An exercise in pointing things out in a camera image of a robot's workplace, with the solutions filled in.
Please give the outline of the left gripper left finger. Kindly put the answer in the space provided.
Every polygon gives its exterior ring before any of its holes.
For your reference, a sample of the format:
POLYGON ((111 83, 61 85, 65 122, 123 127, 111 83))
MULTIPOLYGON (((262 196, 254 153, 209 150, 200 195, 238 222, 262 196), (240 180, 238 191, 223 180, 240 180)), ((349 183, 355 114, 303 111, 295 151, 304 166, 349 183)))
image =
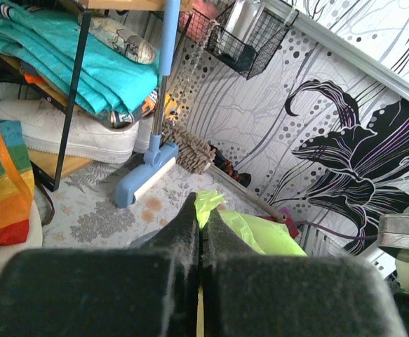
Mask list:
POLYGON ((0 336, 195 336, 195 200, 136 246, 14 255, 0 274, 0 336))

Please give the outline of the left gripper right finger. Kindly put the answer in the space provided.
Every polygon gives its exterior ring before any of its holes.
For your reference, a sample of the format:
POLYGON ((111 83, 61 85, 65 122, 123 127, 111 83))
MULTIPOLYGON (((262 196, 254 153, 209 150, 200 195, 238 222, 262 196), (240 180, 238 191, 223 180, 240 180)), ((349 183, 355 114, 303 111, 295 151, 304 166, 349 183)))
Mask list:
POLYGON ((368 262, 262 255, 212 211, 202 229, 206 336, 405 336, 368 262))

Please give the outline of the green trash bag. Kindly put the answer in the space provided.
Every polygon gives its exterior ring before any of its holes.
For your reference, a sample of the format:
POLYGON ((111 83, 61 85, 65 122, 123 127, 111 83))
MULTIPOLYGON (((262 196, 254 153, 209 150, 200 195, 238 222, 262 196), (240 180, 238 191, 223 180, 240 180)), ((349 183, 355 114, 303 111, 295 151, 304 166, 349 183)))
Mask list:
POLYGON ((305 256, 306 253, 294 242, 296 237, 289 234, 288 227, 283 223, 275 223, 268 218, 255 217, 224 207, 225 199, 217 191, 197 192, 196 217, 200 230, 206 226, 210 212, 217 210, 223 223, 250 248, 262 255, 305 256))

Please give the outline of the blue floor squeegee mop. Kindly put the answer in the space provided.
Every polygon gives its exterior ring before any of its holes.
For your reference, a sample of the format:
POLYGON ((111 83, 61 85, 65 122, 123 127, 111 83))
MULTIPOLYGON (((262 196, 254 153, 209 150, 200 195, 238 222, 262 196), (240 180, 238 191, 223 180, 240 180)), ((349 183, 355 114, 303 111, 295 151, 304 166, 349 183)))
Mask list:
POLYGON ((174 0, 166 2, 159 55, 159 93, 149 147, 144 153, 143 163, 135 167, 116 185, 114 202, 121 209, 129 207, 141 198, 174 166, 178 156, 179 147, 175 143, 161 144, 161 131, 165 113, 166 85, 173 64, 180 4, 180 1, 174 0))

